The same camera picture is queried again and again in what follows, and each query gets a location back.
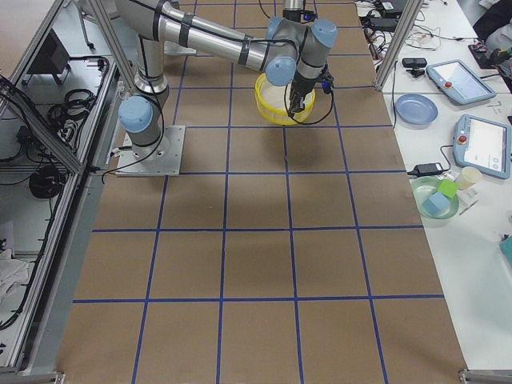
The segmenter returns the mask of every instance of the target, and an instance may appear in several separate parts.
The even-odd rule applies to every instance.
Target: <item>white cloth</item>
[[[21,284],[29,281],[29,263],[15,258],[10,250],[0,254],[0,302],[18,290]]]

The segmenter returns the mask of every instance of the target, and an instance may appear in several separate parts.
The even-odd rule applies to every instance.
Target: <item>tablet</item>
[[[429,78],[457,104],[471,104],[496,96],[480,77],[460,60],[440,62],[426,68]]]
[[[509,178],[510,129],[507,124],[464,114],[455,127],[455,162],[496,178]]]

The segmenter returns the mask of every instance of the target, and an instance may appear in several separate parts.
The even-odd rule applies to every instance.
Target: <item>blue cube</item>
[[[422,207],[430,216],[437,216],[450,206],[450,200],[441,192],[432,194],[422,204]]]
[[[512,266],[512,236],[509,236],[499,244],[500,249]]]

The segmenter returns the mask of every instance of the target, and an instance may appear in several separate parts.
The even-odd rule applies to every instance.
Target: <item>touchscreen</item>
[[[451,82],[452,87],[466,99],[477,98],[489,93],[489,91],[459,62],[451,62],[443,66],[436,66],[435,70],[446,81]]]
[[[464,160],[477,166],[503,172],[505,128],[480,120],[470,120],[470,140]]]

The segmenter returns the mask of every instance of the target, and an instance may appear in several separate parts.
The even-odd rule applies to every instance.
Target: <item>metal base plate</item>
[[[193,48],[185,48],[175,42],[165,42],[164,54],[166,56],[194,56],[198,54],[198,52]]]
[[[115,173],[119,176],[178,176],[182,164],[183,142],[185,141],[185,126],[166,126],[163,134],[169,139],[170,148],[160,158],[150,161],[144,160],[131,166],[139,158],[131,150],[124,150],[119,156],[118,167],[127,166]],[[128,134],[125,136],[124,146],[131,146]]]

